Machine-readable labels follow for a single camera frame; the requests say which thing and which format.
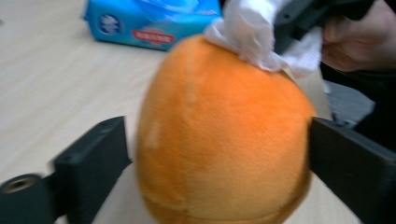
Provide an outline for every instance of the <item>stuffed toy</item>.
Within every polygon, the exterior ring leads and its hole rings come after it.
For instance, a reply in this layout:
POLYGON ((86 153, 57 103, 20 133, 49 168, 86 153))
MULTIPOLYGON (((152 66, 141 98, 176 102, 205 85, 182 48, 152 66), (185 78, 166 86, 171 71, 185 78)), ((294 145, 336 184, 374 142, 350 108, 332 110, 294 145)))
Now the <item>stuffed toy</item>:
POLYGON ((203 35, 172 49, 148 90, 135 167, 161 224, 282 223, 304 199, 314 107, 283 71, 267 72, 203 35))

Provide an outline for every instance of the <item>logo on package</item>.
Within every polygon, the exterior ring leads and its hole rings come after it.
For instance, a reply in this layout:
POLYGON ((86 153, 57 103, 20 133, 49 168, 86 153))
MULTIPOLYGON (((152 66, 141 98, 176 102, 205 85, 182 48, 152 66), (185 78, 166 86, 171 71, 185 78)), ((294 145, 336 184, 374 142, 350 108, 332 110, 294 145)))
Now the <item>logo on package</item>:
POLYGON ((145 28, 141 30, 132 30, 132 35, 139 40, 148 41, 154 46, 160 46, 162 44, 172 44, 175 42, 173 35, 167 35, 160 29, 145 28))
POLYGON ((106 14, 99 18, 99 29, 105 35, 116 35, 121 33, 122 24, 116 16, 106 14))

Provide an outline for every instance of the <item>table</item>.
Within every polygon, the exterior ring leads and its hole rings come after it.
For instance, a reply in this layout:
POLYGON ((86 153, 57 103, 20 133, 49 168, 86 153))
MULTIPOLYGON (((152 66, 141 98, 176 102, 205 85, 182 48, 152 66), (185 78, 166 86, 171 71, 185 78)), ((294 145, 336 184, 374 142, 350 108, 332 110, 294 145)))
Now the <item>table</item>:
MULTIPOLYGON (((96 123, 126 117, 130 155, 139 108, 166 52, 93 40, 84 1, 0 0, 0 183, 52 172, 49 161, 96 123)), ((300 80, 329 118, 320 75, 300 80)), ((128 167, 94 223, 153 224, 128 167)), ((65 223, 60 218, 57 223, 65 223)), ((288 224, 354 224, 318 180, 288 224)))

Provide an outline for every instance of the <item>white cloth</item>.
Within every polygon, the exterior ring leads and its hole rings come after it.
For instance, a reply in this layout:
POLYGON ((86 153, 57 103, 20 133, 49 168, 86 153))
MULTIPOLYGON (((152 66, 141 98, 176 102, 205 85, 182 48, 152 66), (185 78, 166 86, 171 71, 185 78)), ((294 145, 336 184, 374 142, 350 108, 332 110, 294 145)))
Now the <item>white cloth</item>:
POLYGON ((211 43, 238 53, 243 61, 275 72, 289 70, 305 77, 318 70, 321 29, 314 28, 301 41, 294 40, 281 54, 274 53, 276 14, 290 0, 229 0, 223 18, 214 20, 205 36, 211 43))

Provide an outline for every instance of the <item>red label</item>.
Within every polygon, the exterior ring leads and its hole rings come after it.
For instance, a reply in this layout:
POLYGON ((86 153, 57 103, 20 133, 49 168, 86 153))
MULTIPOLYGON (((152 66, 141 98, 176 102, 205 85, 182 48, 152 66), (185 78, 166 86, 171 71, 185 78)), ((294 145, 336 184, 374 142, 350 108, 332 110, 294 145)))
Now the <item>red label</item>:
POLYGON ((132 34, 139 40, 144 40, 152 43, 153 45, 171 44, 175 41, 172 35, 164 35, 152 33, 147 31, 132 30, 132 34))

